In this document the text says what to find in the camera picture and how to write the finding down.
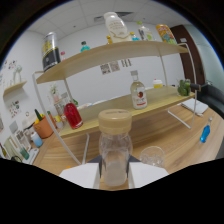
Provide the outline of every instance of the wall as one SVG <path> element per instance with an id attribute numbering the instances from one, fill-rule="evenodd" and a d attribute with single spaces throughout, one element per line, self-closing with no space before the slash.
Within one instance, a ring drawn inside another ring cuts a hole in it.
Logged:
<path id="1" fill-rule="evenodd" d="M 137 36 L 137 24 L 126 23 L 129 31 L 135 32 Z M 150 24 L 148 26 L 155 38 L 161 41 L 155 27 Z M 71 57 L 78 54 L 81 49 L 81 42 L 85 40 L 91 47 L 97 47 L 107 43 L 106 36 L 108 32 L 104 24 L 87 28 L 78 31 L 74 34 L 67 36 L 59 41 L 60 51 L 66 52 L 66 57 Z M 34 109 L 42 112 L 36 93 L 34 91 L 34 84 L 32 80 L 32 74 L 35 71 L 42 71 L 42 46 L 43 36 L 31 31 L 26 31 L 17 40 L 7 56 L 7 66 L 12 60 L 17 60 L 17 65 L 22 66 L 21 76 L 27 80 L 27 83 L 22 89 L 16 90 L 3 99 L 3 83 L 0 86 L 0 113 L 3 119 L 4 130 L 0 133 L 0 142 L 6 140 L 11 135 L 9 125 L 16 120 L 19 129 L 22 130 L 22 120 L 25 118 L 25 113 L 34 112 Z M 131 59 L 133 66 L 123 68 L 119 61 L 120 71 L 113 72 L 107 75 L 102 75 L 100 67 L 88 69 L 80 72 L 79 74 L 68 78 L 70 90 L 73 98 L 79 102 L 79 105 L 85 103 L 94 103 L 99 100 L 109 100 L 115 96 L 130 94 L 130 85 L 132 83 L 132 77 L 130 75 L 131 70 L 138 70 L 139 79 L 146 87 L 152 86 L 153 79 L 161 79 L 165 84 L 164 74 L 160 58 L 158 57 L 141 57 Z M 165 56 L 164 63 L 167 72 L 168 84 L 177 84 L 176 79 L 184 78 L 182 63 L 179 54 L 172 56 Z M 7 83 L 13 77 L 13 70 L 9 70 L 8 67 L 3 67 L 1 74 L 3 74 L 3 80 Z M 48 109 L 49 101 L 47 95 L 49 94 L 49 85 L 51 83 L 45 83 L 38 85 L 41 98 L 44 106 Z M 57 82 L 60 94 L 66 91 L 63 81 Z M 9 113 L 9 106 L 12 102 L 19 101 L 21 113 L 11 118 Z"/>
<path id="2" fill-rule="evenodd" d="M 224 71 L 215 50 L 194 26 L 184 26 L 190 33 L 200 54 L 206 81 L 223 91 Z"/>

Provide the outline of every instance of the bottle cap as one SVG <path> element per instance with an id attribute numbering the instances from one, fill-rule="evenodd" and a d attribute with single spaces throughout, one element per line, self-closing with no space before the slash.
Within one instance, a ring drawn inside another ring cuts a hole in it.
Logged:
<path id="1" fill-rule="evenodd" d="M 118 135 L 131 130 L 132 115 L 123 109 L 103 110 L 98 115 L 99 129 L 103 133 Z"/>
<path id="2" fill-rule="evenodd" d="M 131 71 L 131 75 L 138 75 L 138 71 L 137 70 Z"/>

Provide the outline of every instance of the glass cup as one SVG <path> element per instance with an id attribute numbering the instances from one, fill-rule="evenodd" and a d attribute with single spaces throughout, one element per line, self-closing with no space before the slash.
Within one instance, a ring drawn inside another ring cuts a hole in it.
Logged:
<path id="1" fill-rule="evenodd" d="M 139 159 L 142 163 L 163 168 L 164 158 L 165 153 L 160 147 L 150 146 L 141 152 Z"/>

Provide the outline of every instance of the shelf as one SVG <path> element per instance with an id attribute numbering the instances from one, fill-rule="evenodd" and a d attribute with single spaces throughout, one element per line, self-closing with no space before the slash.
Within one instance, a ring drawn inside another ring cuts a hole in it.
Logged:
<path id="1" fill-rule="evenodd" d="M 158 41 L 127 41 L 106 44 L 76 54 L 37 78 L 37 84 L 64 80 L 86 69 L 111 61 L 144 56 L 165 56 L 176 53 L 188 53 L 187 48 Z"/>
<path id="2" fill-rule="evenodd" d="M 27 81 L 24 81 L 24 82 L 20 82 L 20 83 L 17 83 L 17 84 L 15 84 L 13 86 L 10 86 L 10 87 L 6 88 L 4 90 L 3 96 L 13 92 L 16 89 L 21 89 L 26 83 L 27 83 Z"/>
<path id="3" fill-rule="evenodd" d="M 66 123 L 59 135 L 62 138 L 77 136 L 85 133 L 91 133 L 99 130 L 98 114 L 106 109 L 125 109 L 132 113 L 132 120 L 141 119 L 157 113 L 163 109 L 181 103 L 185 100 L 194 97 L 194 93 L 190 96 L 178 96 L 177 88 L 172 86 L 164 86 L 160 88 L 153 88 L 146 90 L 148 106 L 145 109 L 135 110 L 132 106 L 131 95 L 126 95 L 113 100 L 105 101 L 79 111 L 83 125 L 77 129 L 71 129 L 70 125 Z"/>

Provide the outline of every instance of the white bottle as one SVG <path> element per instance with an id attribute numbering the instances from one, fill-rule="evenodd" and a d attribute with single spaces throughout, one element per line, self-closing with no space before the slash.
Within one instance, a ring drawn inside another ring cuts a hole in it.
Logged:
<path id="1" fill-rule="evenodd" d="M 133 78 L 133 83 L 131 85 L 130 90 L 131 90 L 133 107 L 135 109 L 144 109 L 148 105 L 145 86 L 141 82 L 139 82 L 138 72 L 136 70 L 131 71 L 131 75 Z"/>
<path id="2" fill-rule="evenodd" d="M 63 122 L 61 121 L 61 117 L 58 115 L 58 112 L 55 108 L 55 106 L 51 103 L 50 97 L 48 96 L 50 105 L 49 105 L 49 111 L 51 112 L 51 115 L 56 123 L 57 128 L 63 127 Z"/>
<path id="3" fill-rule="evenodd" d="M 145 27 L 142 24 L 142 21 L 137 21 L 136 23 L 138 24 L 138 32 L 142 40 L 150 40 L 150 41 L 155 40 L 152 31 L 150 31 L 149 28 Z"/>
<path id="4" fill-rule="evenodd" d="M 104 14 L 104 19 L 113 43 L 132 41 L 127 26 L 124 21 L 118 17 L 117 13 L 107 12 Z"/>

